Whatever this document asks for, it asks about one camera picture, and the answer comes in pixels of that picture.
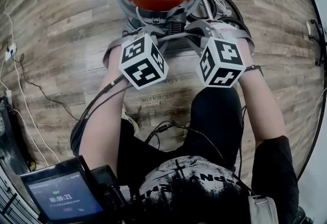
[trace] power outlet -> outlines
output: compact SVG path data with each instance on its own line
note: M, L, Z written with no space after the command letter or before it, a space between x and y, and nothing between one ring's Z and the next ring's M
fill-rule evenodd
M12 56L15 55L17 50L17 45L16 43L13 43L7 50L5 54L5 60L8 61Z

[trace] wooden floor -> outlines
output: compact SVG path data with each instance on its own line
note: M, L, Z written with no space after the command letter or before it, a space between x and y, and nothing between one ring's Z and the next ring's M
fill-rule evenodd
M5 1L0 0L1 12ZM315 18L312 4L310 0L233 1L252 33L254 59L262 65L265 78L283 111L294 150L323 89L323 72L315 66L319 46L309 41L306 27L306 21ZM14 23L18 58L25 54L28 79L40 84L46 94L64 102L79 117L96 95L105 74L102 57L108 44L121 35L125 23L123 11L115 0L9 0L8 12ZM5 48L7 42L11 42L10 23L5 15L0 17L0 30L0 43ZM165 59L170 68L166 81L141 91L131 88L125 97L129 114L141 128L142 139L163 120L173 119L186 124L192 99L202 88L195 72L199 58L194 51L179 49L167 53ZM12 61L4 66L3 82L13 91L14 106L22 113L38 147L51 164L57 163L29 118ZM72 157L69 136L75 121L62 106L47 101L38 88L24 81L22 85L47 144L60 160ZM238 92L244 104L240 87ZM296 150L293 161L296 172L301 169L311 146L320 107L321 104ZM42 156L25 136L38 166L43 167ZM160 141L162 150L173 150L183 143L183 131L169 129L160 134ZM242 171L246 183L251 180L253 155L253 132L246 116Z

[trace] wrist strap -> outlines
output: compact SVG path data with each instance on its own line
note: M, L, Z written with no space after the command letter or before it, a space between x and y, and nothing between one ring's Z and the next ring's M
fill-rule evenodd
M262 70L261 70L261 66L260 65L251 65L251 66L248 66L246 67L245 71L244 72L247 72L247 71L253 71L253 70L259 70L262 74L262 76L264 75Z

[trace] leg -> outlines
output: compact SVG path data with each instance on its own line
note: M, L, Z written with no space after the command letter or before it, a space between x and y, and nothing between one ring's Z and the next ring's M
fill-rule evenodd
M194 98L190 128L206 135L232 169L241 145L242 108L234 88L205 88ZM200 134L188 131L181 152L223 165L217 151Z
M80 131L71 137L71 148L75 156L79 154L82 134ZM143 141L134 137L133 124L122 119L118 152L119 185L128 185L130 188L139 185L150 171L166 161L166 157L165 152L145 145Z

